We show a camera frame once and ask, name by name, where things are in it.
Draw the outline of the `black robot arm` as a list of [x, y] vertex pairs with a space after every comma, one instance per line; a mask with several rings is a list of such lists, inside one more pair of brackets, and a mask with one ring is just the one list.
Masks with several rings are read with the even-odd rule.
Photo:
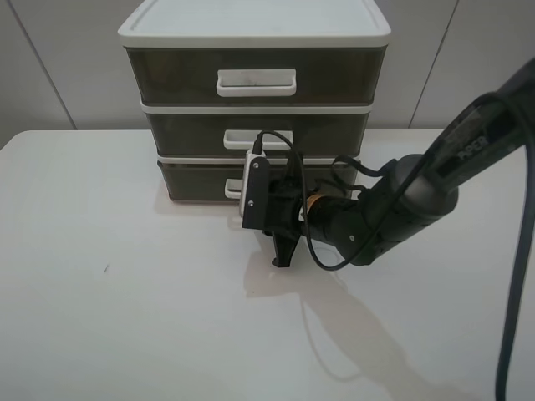
[[450, 214], [459, 188], [513, 151], [527, 156], [527, 188], [517, 260], [526, 262], [534, 230], [534, 62], [521, 67], [500, 89], [469, 104], [422, 154], [391, 160], [379, 170], [339, 156], [375, 178], [365, 188], [335, 175], [334, 182], [359, 197], [320, 195], [307, 190], [304, 178], [285, 180], [275, 190], [277, 204], [267, 209], [273, 238], [273, 265], [288, 267], [300, 238], [334, 246], [343, 260], [321, 265], [335, 272], [347, 265], [368, 266], [400, 243]]

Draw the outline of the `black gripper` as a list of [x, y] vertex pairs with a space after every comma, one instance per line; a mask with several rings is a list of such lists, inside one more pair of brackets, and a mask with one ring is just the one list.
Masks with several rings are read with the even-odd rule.
[[299, 212], [303, 205], [302, 158], [298, 152], [289, 151], [285, 167], [285, 179], [273, 180], [268, 187], [267, 211], [264, 233], [272, 235], [275, 267], [290, 267], [301, 235]]

